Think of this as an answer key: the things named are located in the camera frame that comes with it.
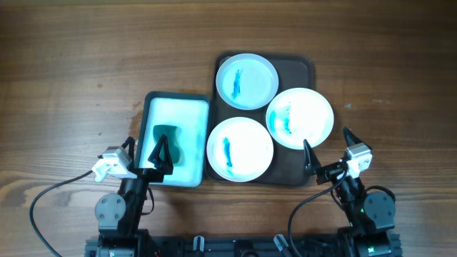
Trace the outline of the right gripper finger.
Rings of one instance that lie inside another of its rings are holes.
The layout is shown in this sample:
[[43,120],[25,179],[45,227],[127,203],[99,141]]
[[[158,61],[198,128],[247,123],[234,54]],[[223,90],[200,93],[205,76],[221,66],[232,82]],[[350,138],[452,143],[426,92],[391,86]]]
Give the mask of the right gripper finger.
[[313,148],[309,144],[307,139],[303,140],[304,150],[304,171],[309,176],[316,175],[316,170],[321,167],[321,163],[314,153]]
[[364,144],[370,150],[372,149],[367,143],[362,141],[359,137],[357,137],[349,128],[346,126],[343,127],[343,137],[346,141],[347,146],[355,146],[356,144]]

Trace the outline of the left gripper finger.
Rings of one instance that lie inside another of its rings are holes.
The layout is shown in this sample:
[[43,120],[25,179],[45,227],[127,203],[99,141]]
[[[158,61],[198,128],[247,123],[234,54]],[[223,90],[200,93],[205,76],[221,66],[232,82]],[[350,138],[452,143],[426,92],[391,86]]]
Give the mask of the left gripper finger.
[[122,148],[124,148],[128,151],[128,155],[131,159],[131,162],[128,165],[128,168],[134,167],[135,143],[136,143],[135,139],[133,137],[129,136],[121,145]]
[[171,175],[173,173],[174,165],[169,151],[167,135],[161,135],[148,158],[148,162],[154,165],[154,170],[163,175]]

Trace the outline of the green yellow sponge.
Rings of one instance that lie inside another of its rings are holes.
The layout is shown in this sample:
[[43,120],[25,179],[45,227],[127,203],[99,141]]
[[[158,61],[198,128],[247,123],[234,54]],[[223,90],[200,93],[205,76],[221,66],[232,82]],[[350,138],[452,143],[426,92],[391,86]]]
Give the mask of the green yellow sponge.
[[165,135],[169,144],[169,153],[174,166],[180,166],[183,162],[183,154],[178,143],[178,136],[181,129],[172,125],[155,125],[153,127],[153,138],[158,143],[161,136]]

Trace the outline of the white plate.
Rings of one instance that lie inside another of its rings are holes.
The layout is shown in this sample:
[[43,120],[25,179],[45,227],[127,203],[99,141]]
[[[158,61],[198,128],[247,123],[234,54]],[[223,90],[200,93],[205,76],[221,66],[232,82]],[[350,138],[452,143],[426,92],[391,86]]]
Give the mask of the white plate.
[[304,149],[323,143],[330,135],[334,114],[330,103],[311,89],[287,89],[273,98],[266,111],[266,127],[282,146]]
[[216,89],[229,105],[241,110],[264,107],[276,95],[279,78],[273,64],[257,54],[227,58],[216,73]]
[[259,122],[233,117],[219,123],[210,133],[206,156],[220,177],[248,182],[263,175],[273,160],[273,141]]

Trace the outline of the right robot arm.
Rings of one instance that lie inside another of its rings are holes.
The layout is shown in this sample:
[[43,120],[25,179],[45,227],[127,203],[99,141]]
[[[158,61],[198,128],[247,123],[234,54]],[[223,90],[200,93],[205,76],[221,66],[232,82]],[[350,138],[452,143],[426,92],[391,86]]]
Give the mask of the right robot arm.
[[331,194],[349,226],[335,234],[305,236],[297,251],[302,256],[400,256],[399,236],[389,233],[395,227],[396,197],[385,187],[363,185],[360,175],[371,165],[372,148],[348,128],[343,137],[347,144],[343,157],[325,166],[305,140],[304,168],[318,185],[331,184],[324,193]]

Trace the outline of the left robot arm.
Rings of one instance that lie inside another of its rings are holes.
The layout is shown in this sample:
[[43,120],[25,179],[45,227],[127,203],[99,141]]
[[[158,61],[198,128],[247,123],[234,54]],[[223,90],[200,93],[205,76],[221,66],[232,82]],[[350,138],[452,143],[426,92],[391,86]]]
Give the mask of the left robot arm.
[[95,207],[99,222],[99,237],[93,246],[86,247],[87,256],[157,256],[158,247],[146,229],[139,228],[139,221],[147,195],[151,195],[150,183],[161,183],[164,176],[173,173],[167,135],[162,135],[148,160],[152,168],[137,168],[134,160],[134,140],[127,138],[118,148],[123,160],[119,164],[131,173],[122,178],[117,193],[101,197]]

